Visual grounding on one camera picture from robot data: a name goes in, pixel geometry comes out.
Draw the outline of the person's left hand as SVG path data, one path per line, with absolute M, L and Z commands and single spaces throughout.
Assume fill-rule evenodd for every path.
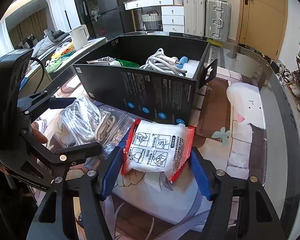
M 47 138 L 35 128 L 32 129 L 32 136 L 41 144 L 47 143 Z

